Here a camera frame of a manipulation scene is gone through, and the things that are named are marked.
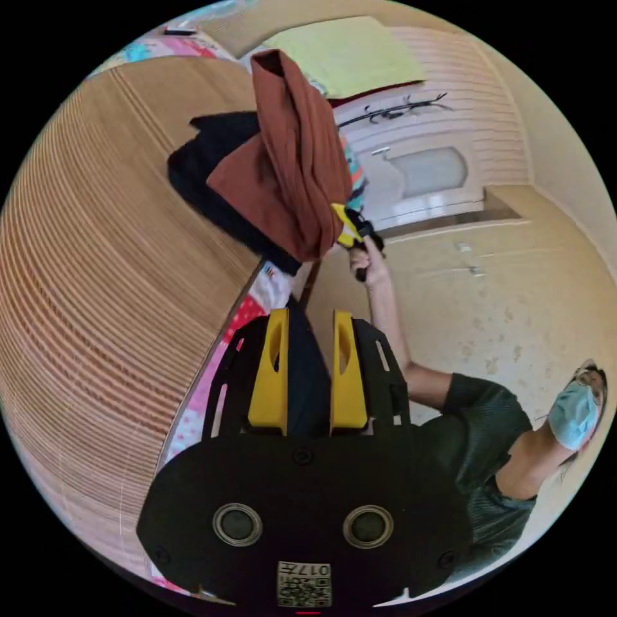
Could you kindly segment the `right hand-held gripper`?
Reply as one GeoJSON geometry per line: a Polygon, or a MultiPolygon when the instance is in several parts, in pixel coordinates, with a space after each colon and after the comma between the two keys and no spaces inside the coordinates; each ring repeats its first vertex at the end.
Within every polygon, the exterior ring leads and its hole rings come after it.
{"type": "Polygon", "coordinates": [[[348,254],[354,251],[367,252],[365,240],[371,238],[381,257],[385,257],[384,241],[369,220],[365,219],[358,211],[346,208],[344,204],[331,203],[330,207],[342,224],[346,226],[337,238],[339,246],[346,248],[348,254]]]}

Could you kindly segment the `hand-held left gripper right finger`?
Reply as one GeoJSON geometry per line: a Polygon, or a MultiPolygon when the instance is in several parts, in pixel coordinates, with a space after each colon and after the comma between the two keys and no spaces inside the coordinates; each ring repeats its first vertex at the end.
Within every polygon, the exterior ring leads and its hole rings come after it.
{"type": "Polygon", "coordinates": [[[361,432],[368,423],[359,354],[349,312],[334,312],[330,434],[361,432]]]}

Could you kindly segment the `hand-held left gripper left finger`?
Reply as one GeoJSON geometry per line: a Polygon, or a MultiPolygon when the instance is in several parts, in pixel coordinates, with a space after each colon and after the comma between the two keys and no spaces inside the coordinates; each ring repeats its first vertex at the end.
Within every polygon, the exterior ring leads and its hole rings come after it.
{"type": "Polygon", "coordinates": [[[287,434],[289,311],[272,311],[265,330],[253,394],[247,414],[253,429],[287,434]]]}

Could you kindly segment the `person's right hand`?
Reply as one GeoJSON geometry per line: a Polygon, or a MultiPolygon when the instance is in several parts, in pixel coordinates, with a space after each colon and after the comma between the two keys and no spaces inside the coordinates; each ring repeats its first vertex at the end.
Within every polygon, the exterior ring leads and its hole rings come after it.
{"type": "Polygon", "coordinates": [[[370,291],[376,291],[390,282],[390,275],[386,260],[379,250],[378,245],[371,237],[365,237],[363,248],[356,247],[350,250],[350,270],[354,276],[359,271],[364,271],[365,287],[370,291]]]}

